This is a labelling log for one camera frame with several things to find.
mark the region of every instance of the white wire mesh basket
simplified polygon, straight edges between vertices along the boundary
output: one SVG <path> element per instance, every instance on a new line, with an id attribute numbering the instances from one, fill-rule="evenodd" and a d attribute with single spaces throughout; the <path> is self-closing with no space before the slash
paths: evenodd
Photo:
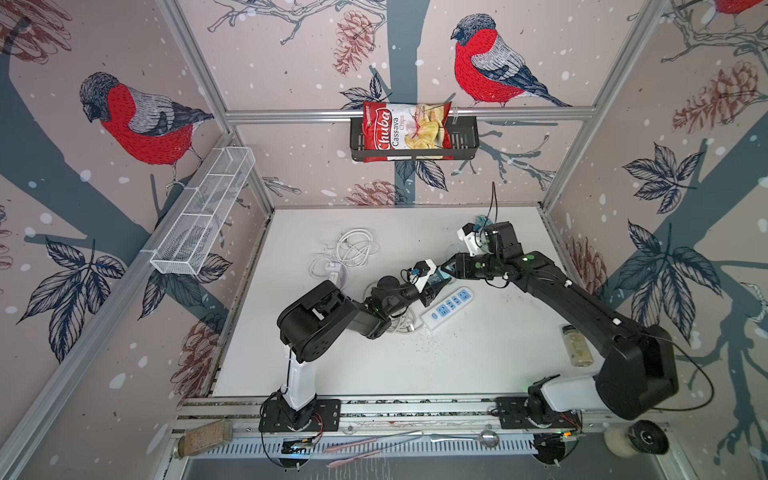
<path id="1" fill-rule="evenodd" d="M 245 184 L 255 159 L 247 147 L 225 147 L 195 188 L 150 262 L 160 273 L 197 275 Z"/>

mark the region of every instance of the white tabletop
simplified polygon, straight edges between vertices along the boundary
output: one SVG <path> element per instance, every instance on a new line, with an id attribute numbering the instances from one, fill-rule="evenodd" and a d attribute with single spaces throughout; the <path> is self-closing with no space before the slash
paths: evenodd
<path id="1" fill-rule="evenodd" d="M 381 252 L 363 268 L 350 269 L 344 293 L 362 301 L 363 290 L 385 275 L 431 258 L 445 261 L 458 243 L 456 230 L 481 208 L 278 210 L 270 226 L 253 281 L 237 320 L 214 387 L 215 396 L 265 396 L 286 381 L 287 358 L 277 317 L 321 280 L 307 273 L 323 245 L 352 228 L 373 233 Z M 538 211 L 502 207 L 498 221 L 515 227 L 523 250 L 539 250 L 561 262 Z M 456 253 L 448 250 L 449 256 Z M 475 299 L 455 318 L 431 332 L 385 333 L 375 340 L 345 331 L 317 362 L 320 395 L 418 395 L 524 392 L 555 373 L 597 372 L 602 358 L 586 369 L 571 366 L 561 338 L 565 320 L 554 310 L 510 284 L 503 290 L 482 281 L 461 280 L 444 287 L 441 300 L 460 286 Z M 412 308 L 418 316 L 427 309 Z"/>

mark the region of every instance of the white power strip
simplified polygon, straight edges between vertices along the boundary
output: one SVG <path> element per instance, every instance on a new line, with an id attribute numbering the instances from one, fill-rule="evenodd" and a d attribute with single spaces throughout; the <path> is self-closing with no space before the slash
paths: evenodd
<path id="1" fill-rule="evenodd" d="M 424 312 L 422 314 L 422 321 L 430 330 L 434 330 L 446 320 L 453 318 L 459 310 L 463 309 L 474 298 L 475 294 L 469 288 L 463 286 Z"/>

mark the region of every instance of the spoon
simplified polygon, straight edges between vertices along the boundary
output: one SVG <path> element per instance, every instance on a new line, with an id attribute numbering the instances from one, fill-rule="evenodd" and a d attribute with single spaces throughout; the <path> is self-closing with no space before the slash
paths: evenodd
<path id="1" fill-rule="evenodd" d="M 429 436 L 429 441 L 432 443 L 444 442 L 445 440 L 477 440 L 480 445 L 487 449 L 493 449 L 498 446 L 498 435 L 496 435 L 496 432 L 493 430 L 488 429 L 483 430 L 480 432 L 480 435 L 476 437 L 455 437 L 450 435 L 440 435 L 438 433 L 433 433 Z"/>

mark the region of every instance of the black metal basket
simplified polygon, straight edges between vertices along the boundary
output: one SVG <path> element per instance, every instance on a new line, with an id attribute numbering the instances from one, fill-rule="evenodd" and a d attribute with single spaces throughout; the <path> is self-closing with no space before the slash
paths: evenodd
<path id="1" fill-rule="evenodd" d="M 445 120 L 445 131 L 451 139 L 452 148 L 429 148 L 425 150 L 366 150 L 365 139 L 362 136 L 362 118 L 351 118 L 349 132 L 349 149 L 354 161 L 365 161 L 367 157 L 453 157 L 448 160 L 471 160 L 480 146 L 477 117 L 448 117 Z"/>

